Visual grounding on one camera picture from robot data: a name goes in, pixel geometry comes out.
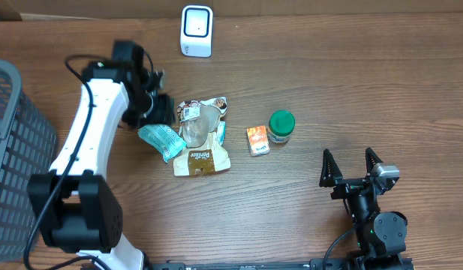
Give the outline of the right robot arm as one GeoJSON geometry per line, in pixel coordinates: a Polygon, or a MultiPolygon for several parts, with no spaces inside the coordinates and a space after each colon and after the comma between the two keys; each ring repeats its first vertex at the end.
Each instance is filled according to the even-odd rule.
{"type": "Polygon", "coordinates": [[[362,178],[345,178],[329,149],[323,151],[323,166],[319,186],[332,188],[333,200],[341,200],[352,227],[341,234],[327,249],[322,269],[413,269],[411,259],[403,259],[406,250],[407,218],[399,211],[380,210],[377,198],[392,190],[400,178],[393,163],[384,163],[368,147],[365,150],[366,175],[362,178]],[[344,259],[331,262],[334,247],[348,235],[356,235],[358,249],[344,259]]]}

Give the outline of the teal tissue pack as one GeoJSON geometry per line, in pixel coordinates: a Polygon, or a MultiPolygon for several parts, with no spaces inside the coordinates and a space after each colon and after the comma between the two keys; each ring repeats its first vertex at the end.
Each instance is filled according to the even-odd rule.
{"type": "Polygon", "coordinates": [[[166,164],[186,147],[183,138],[165,124],[147,124],[138,130],[138,136],[160,152],[166,164]]]}

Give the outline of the brown beige snack pouch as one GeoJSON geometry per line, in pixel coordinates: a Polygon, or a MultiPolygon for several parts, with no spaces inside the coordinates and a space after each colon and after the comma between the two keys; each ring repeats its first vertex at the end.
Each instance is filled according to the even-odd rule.
{"type": "Polygon", "coordinates": [[[179,135],[186,147],[173,161],[175,176],[204,176],[230,168],[224,149],[228,109],[225,97],[185,100],[177,108],[179,135]]]}

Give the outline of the green lid jar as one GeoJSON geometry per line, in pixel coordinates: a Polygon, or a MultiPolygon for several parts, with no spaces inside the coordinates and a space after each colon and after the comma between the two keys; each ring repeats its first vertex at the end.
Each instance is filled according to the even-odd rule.
{"type": "Polygon", "coordinates": [[[269,120],[268,138],[277,144],[286,143],[294,131],[296,120],[294,115],[286,110],[275,111],[269,120]]]}

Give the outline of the orange small carton box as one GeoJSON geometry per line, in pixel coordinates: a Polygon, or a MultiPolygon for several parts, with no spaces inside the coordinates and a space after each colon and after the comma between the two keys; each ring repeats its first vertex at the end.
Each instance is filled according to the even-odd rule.
{"type": "Polygon", "coordinates": [[[246,130],[251,156],[266,155],[270,152],[266,127],[250,127],[246,130]]]}

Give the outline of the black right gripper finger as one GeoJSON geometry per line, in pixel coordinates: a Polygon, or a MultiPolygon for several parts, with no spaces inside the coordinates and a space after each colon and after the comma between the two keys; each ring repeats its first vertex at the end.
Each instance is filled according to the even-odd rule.
{"type": "Polygon", "coordinates": [[[377,156],[371,147],[365,150],[365,161],[368,175],[377,175],[378,169],[383,164],[383,161],[377,156]]]}
{"type": "Polygon", "coordinates": [[[343,179],[340,169],[329,149],[323,151],[323,166],[320,174],[319,186],[322,188],[335,187],[343,179]]]}

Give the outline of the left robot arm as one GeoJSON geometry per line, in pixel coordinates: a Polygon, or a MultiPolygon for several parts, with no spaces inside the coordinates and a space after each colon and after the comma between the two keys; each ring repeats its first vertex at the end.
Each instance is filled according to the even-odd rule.
{"type": "Polygon", "coordinates": [[[107,163],[121,122],[131,130],[171,126],[174,100],[160,90],[164,72],[146,68],[150,55],[132,40],[117,40],[109,58],[88,55],[74,76],[82,83],[80,104],[62,150],[46,173],[31,176],[27,193],[35,225],[23,251],[40,236],[49,247],[85,261],[88,269],[151,269],[146,254],[124,236],[122,207],[110,190],[107,163]]]}

